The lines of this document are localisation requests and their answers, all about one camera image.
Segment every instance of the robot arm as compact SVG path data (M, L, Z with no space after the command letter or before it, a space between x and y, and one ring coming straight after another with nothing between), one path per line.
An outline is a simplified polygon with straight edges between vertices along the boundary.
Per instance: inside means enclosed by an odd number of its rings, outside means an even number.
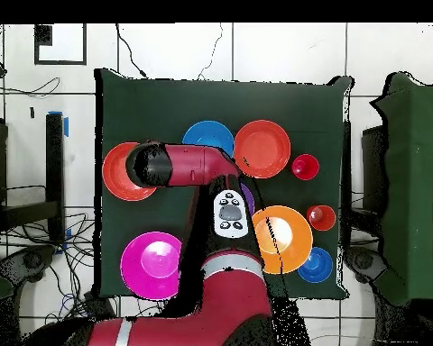
M96 323L87 346L275 346L263 259L236 164L219 149L149 142L131 151L126 169L139 187L196 187L179 292L166 318Z

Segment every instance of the pink plate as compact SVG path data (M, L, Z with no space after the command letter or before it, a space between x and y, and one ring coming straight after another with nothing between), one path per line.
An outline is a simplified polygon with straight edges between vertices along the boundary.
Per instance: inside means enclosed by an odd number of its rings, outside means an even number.
M166 300L178 292L181 241L165 232L147 232L126 246L120 273L127 287L148 300Z

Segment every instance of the red cup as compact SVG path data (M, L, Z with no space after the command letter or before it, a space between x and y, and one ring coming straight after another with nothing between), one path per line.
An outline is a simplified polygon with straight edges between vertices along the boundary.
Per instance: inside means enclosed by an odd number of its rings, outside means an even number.
M311 180L319 172L319 162L311 154L301 154L290 167L292 173L301 180Z
M318 231L328 231L336 223L336 213L328 205L312 205L307 211L311 227Z

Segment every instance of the button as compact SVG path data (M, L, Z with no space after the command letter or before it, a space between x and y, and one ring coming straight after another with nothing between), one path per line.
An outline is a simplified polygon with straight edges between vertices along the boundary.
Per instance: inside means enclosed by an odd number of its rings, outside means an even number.
M219 217L221 220L241 220L241 209L239 207L236 207L235 205L224 205L220 209Z

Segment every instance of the blue plate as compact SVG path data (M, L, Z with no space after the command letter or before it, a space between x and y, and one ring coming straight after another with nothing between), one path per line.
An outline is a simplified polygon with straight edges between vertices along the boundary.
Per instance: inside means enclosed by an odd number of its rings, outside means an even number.
M235 138L222 123L201 121L189 127L184 134L182 143L218 147L223 149L230 158L233 158Z
M309 283L320 283L332 273L334 261L326 250L313 247L308 259L299 268L299 276Z

